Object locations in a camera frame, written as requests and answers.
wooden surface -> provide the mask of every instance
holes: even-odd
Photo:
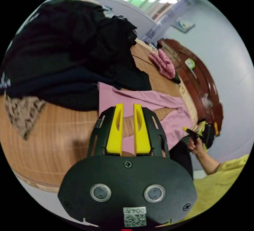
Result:
[[[161,76],[149,61],[148,46],[137,43],[131,51],[137,67],[148,73],[153,90],[182,96],[180,86]],[[185,98],[188,98],[188,110],[192,110],[195,116],[194,104],[187,93]],[[156,114],[162,120],[171,111],[162,108]],[[11,168],[26,183],[57,192],[68,169],[86,157],[97,115],[97,111],[77,112],[47,103],[29,140],[25,141],[10,123],[4,108],[4,97],[1,97],[0,142]],[[132,135],[133,129],[133,118],[125,118],[124,137]]]

green object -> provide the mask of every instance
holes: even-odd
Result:
[[[188,58],[185,61],[185,64],[188,66],[189,69],[194,69],[195,68],[195,62],[191,58]]]

patterned cloth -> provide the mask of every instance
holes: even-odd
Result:
[[[45,101],[37,97],[10,98],[5,95],[5,109],[13,127],[27,140]]]
[[[158,54],[151,52],[149,59],[154,63],[162,76],[167,79],[173,79],[175,77],[174,65],[161,49],[158,50]]]

leopard print fabric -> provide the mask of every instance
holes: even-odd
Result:
[[[5,95],[5,109],[8,117],[23,139],[28,140],[34,124],[46,102],[37,97],[10,98]]]

yellow shirt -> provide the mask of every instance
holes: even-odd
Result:
[[[203,179],[194,180],[198,195],[197,201],[186,217],[179,222],[191,219],[216,204],[236,181],[248,157],[249,154],[239,159],[221,163],[216,173],[208,175]]]

